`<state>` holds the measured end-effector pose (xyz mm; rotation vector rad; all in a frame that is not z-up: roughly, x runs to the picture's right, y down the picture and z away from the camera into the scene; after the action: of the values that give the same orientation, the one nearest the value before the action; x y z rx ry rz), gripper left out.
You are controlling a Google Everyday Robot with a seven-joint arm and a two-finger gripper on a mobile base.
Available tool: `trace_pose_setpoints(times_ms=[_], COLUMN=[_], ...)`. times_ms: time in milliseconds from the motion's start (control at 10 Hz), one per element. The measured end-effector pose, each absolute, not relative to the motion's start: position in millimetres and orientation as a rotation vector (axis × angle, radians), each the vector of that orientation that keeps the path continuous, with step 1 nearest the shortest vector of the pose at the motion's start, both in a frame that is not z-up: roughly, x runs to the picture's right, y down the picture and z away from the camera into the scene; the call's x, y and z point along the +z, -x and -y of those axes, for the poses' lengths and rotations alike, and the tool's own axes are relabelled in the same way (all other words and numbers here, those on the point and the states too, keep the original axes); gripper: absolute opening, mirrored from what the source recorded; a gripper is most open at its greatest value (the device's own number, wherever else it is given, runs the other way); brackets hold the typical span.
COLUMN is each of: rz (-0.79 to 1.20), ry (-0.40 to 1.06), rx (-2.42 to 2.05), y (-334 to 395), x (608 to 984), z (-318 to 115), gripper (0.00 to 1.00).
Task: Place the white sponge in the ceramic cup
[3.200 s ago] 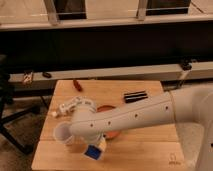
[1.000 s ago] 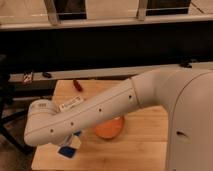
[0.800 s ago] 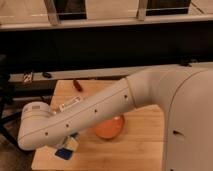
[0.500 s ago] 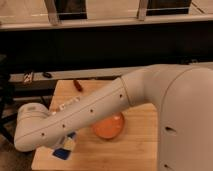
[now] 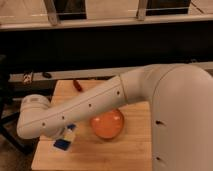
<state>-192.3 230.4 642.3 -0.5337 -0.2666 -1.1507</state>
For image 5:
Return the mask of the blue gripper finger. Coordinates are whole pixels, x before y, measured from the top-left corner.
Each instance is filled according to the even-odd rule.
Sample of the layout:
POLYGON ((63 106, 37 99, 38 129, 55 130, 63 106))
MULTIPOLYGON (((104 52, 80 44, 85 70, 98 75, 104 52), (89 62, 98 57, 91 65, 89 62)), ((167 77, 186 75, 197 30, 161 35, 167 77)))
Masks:
POLYGON ((70 130, 74 130, 76 128, 76 125, 75 124, 70 124, 67 126, 68 129, 70 130))
POLYGON ((54 146, 56 148, 59 148, 64 151, 66 151, 70 147, 70 145, 71 145, 71 142, 64 139, 56 140, 54 143, 54 146))

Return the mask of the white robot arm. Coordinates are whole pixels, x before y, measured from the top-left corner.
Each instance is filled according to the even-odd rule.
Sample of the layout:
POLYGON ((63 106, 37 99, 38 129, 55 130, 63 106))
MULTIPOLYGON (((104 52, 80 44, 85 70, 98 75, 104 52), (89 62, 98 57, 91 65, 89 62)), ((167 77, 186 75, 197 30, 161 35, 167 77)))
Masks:
POLYGON ((72 123, 142 101, 151 111, 153 171, 213 171, 213 75, 192 64, 139 67, 54 107, 27 95, 17 133, 56 139, 72 123))

